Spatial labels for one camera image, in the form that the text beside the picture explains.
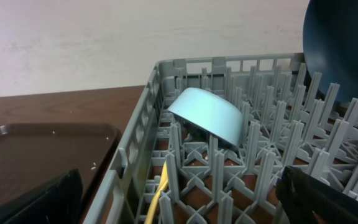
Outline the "pale yellow spoon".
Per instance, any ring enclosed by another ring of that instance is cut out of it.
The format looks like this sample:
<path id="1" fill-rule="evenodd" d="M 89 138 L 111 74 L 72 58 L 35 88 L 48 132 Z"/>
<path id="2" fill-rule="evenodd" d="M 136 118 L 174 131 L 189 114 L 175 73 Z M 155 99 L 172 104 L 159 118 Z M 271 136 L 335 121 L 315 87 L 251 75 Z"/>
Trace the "pale yellow spoon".
<path id="1" fill-rule="evenodd" d="M 149 210 L 147 212 L 147 216 L 145 219 L 145 224 L 152 224 L 154 220 L 155 211 L 157 209 L 157 204 L 161 195 L 161 192 L 164 191 L 168 187 L 168 172 L 167 172 L 167 163 L 165 162 L 163 165 L 160 183 L 157 187 L 157 190 L 155 192 L 155 195 L 150 203 Z"/>

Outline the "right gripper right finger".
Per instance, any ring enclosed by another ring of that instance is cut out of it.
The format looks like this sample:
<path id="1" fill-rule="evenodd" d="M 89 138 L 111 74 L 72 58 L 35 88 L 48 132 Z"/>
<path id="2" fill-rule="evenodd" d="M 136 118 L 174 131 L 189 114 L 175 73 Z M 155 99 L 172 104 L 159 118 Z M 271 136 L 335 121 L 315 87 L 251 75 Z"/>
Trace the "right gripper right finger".
<path id="1" fill-rule="evenodd" d="M 358 223 L 358 201 L 300 168 L 286 166 L 276 183 L 276 197 L 290 223 Z"/>

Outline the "light blue rice bowl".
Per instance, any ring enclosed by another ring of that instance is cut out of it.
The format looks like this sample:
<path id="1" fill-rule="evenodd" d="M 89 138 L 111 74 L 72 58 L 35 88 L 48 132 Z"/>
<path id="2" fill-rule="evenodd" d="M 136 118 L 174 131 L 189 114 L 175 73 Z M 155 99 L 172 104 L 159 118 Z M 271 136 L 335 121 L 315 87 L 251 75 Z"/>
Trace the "light blue rice bowl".
<path id="1" fill-rule="evenodd" d="M 243 115 L 218 95 L 200 88 L 187 88 L 168 111 L 233 146 L 240 143 Z"/>

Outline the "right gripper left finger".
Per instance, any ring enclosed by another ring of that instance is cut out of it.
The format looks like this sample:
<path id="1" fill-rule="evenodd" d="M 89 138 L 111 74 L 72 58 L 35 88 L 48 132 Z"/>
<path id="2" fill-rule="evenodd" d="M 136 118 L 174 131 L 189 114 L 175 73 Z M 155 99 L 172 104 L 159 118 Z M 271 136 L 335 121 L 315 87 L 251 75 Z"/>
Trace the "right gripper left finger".
<path id="1" fill-rule="evenodd" d="M 83 182 L 72 169 L 0 206 L 0 223 L 76 223 Z"/>

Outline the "dark blue plate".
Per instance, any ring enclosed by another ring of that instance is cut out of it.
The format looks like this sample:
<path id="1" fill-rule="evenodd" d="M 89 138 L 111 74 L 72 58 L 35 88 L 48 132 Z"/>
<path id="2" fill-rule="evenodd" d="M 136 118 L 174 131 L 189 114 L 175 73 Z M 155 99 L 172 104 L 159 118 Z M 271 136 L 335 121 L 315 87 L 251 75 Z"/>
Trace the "dark blue plate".
<path id="1" fill-rule="evenodd" d="M 319 90 L 339 84 L 337 101 L 358 98 L 358 0 L 310 0 L 303 24 L 303 53 Z"/>

